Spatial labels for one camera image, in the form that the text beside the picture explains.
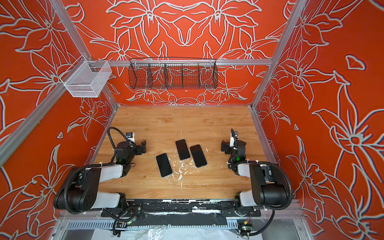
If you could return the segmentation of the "aluminium frame rails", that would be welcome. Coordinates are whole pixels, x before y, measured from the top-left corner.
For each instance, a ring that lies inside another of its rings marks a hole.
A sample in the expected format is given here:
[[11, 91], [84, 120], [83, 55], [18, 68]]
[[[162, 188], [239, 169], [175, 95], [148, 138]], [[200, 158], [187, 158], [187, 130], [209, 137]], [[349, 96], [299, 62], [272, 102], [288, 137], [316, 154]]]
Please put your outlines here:
[[1, 239], [53, 200], [120, 107], [250, 104], [296, 1], [1, 1]]

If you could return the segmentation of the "small green circuit board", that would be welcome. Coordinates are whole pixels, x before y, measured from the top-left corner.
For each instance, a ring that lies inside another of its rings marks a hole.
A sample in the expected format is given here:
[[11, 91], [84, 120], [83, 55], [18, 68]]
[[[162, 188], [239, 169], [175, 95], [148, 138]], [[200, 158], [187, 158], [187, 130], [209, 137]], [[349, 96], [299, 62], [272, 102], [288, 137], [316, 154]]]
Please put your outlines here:
[[249, 235], [254, 230], [253, 224], [250, 220], [240, 221], [238, 227], [240, 234], [245, 236]]

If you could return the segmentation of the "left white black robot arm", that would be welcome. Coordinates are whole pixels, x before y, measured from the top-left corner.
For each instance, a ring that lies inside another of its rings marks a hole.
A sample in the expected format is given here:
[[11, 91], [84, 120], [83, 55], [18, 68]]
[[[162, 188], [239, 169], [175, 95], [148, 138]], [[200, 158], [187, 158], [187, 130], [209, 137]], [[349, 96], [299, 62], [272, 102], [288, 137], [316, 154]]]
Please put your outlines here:
[[53, 206], [56, 210], [66, 210], [72, 215], [102, 210], [112, 215], [118, 210], [131, 208], [125, 194], [103, 192], [99, 186], [109, 180], [125, 177], [135, 165], [134, 158], [147, 152], [147, 142], [137, 145], [135, 133], [124, 134], [116, 127], [109, 127], [107, 135], [114, 151], [111, 160], [108, 163], [71, 168], [54, 197]]

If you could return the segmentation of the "phone in white case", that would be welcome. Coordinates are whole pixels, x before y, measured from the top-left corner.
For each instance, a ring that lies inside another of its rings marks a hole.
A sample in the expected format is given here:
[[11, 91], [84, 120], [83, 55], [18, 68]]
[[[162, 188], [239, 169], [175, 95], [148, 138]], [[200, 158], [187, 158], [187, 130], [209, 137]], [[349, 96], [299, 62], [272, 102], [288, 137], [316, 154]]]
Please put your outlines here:
[[170, 164], [170, 159], [167, 153], [156, 156], [157, 165], [162, 178], [173, 174], [173, 169]]

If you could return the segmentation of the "phone in pink case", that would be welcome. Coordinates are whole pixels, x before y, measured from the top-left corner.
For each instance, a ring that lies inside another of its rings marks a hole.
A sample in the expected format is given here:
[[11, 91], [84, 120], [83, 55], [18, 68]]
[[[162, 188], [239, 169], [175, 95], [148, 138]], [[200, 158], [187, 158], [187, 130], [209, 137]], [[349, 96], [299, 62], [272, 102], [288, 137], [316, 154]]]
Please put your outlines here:
[[186, 140], [182, 139], [176, 141], [176, 147], [181, 161], [187, 160], [191, 157]]

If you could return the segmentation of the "clear plastic bin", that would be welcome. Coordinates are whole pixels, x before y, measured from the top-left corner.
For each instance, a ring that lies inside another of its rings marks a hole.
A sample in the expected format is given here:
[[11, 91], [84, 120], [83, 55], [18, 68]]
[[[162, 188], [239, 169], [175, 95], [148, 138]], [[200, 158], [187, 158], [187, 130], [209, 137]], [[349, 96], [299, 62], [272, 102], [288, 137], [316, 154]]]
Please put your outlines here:
[[74, 98], [97, 98], [112, 74], [110, 64], [92, 67], [88, 61], [80, 61], [60, 78], [66, 90]]

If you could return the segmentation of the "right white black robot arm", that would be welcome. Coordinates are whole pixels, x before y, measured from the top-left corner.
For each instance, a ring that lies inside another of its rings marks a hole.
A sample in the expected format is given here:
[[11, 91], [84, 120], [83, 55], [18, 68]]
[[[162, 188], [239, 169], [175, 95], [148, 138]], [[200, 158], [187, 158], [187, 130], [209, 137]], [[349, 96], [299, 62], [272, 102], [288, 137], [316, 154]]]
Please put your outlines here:
[[293, 200], [292, 184], [277, 164], [248, 160], [246, 142], [234, 138], [230, 142], [222, 141], [221, 151], [230, 156], [228, 169], [251, 181], [251, 189], [239, 192], [235, 197], [241, 207], [284, 210], [290, 206]]

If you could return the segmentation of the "phone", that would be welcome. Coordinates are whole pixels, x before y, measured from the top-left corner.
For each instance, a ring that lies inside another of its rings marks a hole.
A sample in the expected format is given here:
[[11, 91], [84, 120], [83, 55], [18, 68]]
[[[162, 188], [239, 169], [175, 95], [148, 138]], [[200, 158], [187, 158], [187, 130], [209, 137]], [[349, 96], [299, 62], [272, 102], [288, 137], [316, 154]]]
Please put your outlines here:
[[176, 141], [176, 147], [181, 161], [187, 160], [191, 157], [186, 140], [182, 139]]
[[167, 153], [156, 156], [157, 165], [162, 178], [173, 174], [173, 169], [170, 164], [170, 159]]
[[202, 147], [200, 145], [191, 146], [190, 151], [191, 151], [196, 168], [201, 168], [208, 164], [205, 158], [204, 152], [202, 150]]

